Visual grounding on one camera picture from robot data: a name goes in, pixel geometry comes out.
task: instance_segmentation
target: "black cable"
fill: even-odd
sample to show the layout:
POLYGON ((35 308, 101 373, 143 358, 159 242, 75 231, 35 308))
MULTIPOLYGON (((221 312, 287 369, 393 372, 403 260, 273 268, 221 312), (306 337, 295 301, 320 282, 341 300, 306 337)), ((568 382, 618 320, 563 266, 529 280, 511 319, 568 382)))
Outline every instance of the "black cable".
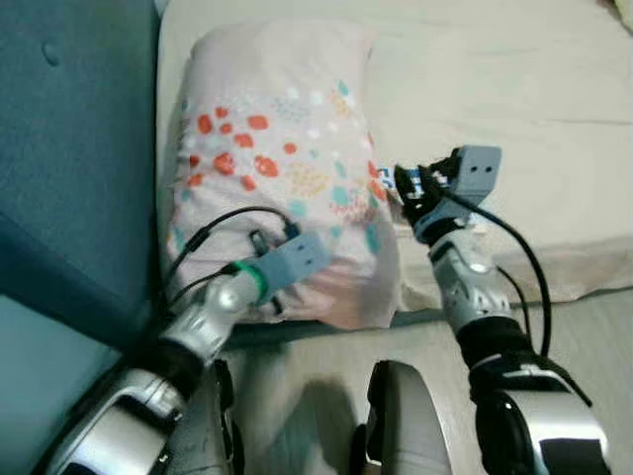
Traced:
POLYGON ((516 283, 514 278, 500 265, 497 266, 498 272, 507 279, 507 281, 512 284, 514 290, 518 294, 518 298, 521 301, 521 309, 523 310, 523 320, 525 321, 525 332, 527 333, 527 337, 530 340, 530 346, 532 345, 532 326, 530 325, 530 313, 527 309, 527 302, 525 300, 525 295, 521 290, 521 287, 516 283))
POLYGON ((220 217, 215 218, 213 221, 211 221, 207 225, 199 228, 196 231, 196 233, 193 236, 191 236, 191 238, 185 243, 185 247, 182 249, 180 254, 178 254, 178 256, 174 259, 173 263, 169 267, 169 270, 167 270, 167 273, 165 274, 165 278, 163 280, 163 289, 167 287, 167 284, 174 277, 176 270, 178 270, 178 267, 180 266, 180 264, 182 264, 182 261, 185 260, 185 257, 187 257, 187 254, 194 252, 198 247, 200 247, 203 244, 203 242, 207 240, 207 238, 211 234, 211 230, 215 226, 228 220, 229 218, 232 218, 233 216, 241 215, 243 213, 251 213, 251 212, 272 213, 273 215, 279 216, 284 222, 286 230, 292 230, 295 226, 293 222, 290 220, 290 218, 288 218, 281 211, 276 210, 275 208, 270 208, 268 206, 247 206, 245 208, 238 208, 236 210, 229 211, 228 213, 225 213, 221 215, 220 217))
POLYGON ((477 213, 478 215, 483 216, 487 220, 506 230, 513 238, 517 240, 517 242, 527 255, 527 258, 529 259, 530 264, 532 264, 532 268, 534 269, 534 273, 536 274, 536 280, 538 281, 538 286, 541 291, 541 302, 543 305, 543 342, 541 344, 541 356, 547 356, 550 351, 550 341, 552 339, 552 301, 550 300, 550 291, 547 286, 547 280, 545 279, 545 273, 543 272, 541 264, 536 258, 534 251, 520 234, 520 232, 506 223, 504 220, 498 218, 493 213, 483 210, 477 205, 474 205, 470 201, 457 196, 455 193, 447 190, 446 188, 442 188, 442 186, 440 186, 436 180, 433 181, 437 185, 437 189, 434 190, 436 193, 445 196, 449 200, 457 203, 460 206, 463 206, 473 213, 477 213))
POLYGON ((197 285, 200 285, 204 282, 207 282, 209 280, 213 280, 216 277, 218 277, 219 275, 221 275, 223 272, 221 270, 219 270, 218 272, 214 272, 213 274, 209 274, 209 275, 205 275, 204 277, 201 277, 197 280, 194 280, 193 282, 190 282, 189 284, 187 284, 186 286, 184 286, 182 289, 180 289, 178 291, 178 293, 174 296, 173 299, 171 299, 169 301, 169 303, 167 304, 167 308, 171 309, 176 302, 178 302, 180 299, 182 299, 182 297, 189 292, 189 290, 191 290, 192 288, 196 287, 197 285))

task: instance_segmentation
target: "beige bedsheet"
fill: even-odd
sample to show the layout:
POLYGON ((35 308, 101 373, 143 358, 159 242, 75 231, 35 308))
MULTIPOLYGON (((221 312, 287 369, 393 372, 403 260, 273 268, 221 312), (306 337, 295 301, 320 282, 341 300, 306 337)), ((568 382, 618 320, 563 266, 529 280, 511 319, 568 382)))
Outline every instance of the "beige bedsheet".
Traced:
MULTIPOLYGON (((594 0, 172 0, 158 58, 161 238, 191 46, 218 25, 293 16, 377 29, 365 104, 385 164, 429 162, 463 143, 502 147, 486 207, 533 243, 555 300, 633 285, 633 40, 594 0)), ((426 249, 405 227, 398 234, 403 308, 437 306, 426 249)), ((517 245, 492 225, 478 236, 536 298, 517 245)))

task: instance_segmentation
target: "black robot arm segment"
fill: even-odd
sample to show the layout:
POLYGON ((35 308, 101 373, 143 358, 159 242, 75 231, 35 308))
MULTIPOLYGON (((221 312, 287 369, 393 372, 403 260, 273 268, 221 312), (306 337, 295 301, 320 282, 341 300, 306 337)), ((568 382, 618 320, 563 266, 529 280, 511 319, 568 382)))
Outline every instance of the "black robot arm segment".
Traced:
POLYGON ((497 267, 465 229, 469 210, 447 200, 433 176, 445 176, 453 194, 477 205, 492 191, 499 161, 498 148, 457 148, 419 168, 421 198, 411 198, 403 170, 396 175, 406 218, 430 246, 444 314, 470 370, 484 467, 492 475, 607 475, 607 440, 590 400, 566 370, 533 351, 497 267))

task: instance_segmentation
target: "mattress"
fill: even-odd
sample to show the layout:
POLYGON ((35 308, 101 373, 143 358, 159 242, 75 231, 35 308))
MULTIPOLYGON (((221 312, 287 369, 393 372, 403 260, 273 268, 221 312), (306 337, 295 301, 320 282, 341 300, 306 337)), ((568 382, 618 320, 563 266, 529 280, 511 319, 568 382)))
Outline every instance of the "mattress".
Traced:
MULTIPOLYGON (((429 163, 464 143, 502 148, 497 187, 484 206, 533 244, 554 301, 633 285, 633 40, 594 0, 170 2, 156 111, 163 239, 191 46, 219 25, 280 17, 342 18, 377 30, 365 112, 385 166, 429 163)), ((437 307, 427 249, 407 226, 395 226, 401 308, 437 307)), ((475 233, 537 299, 518 245, 491 224, 475 233)))

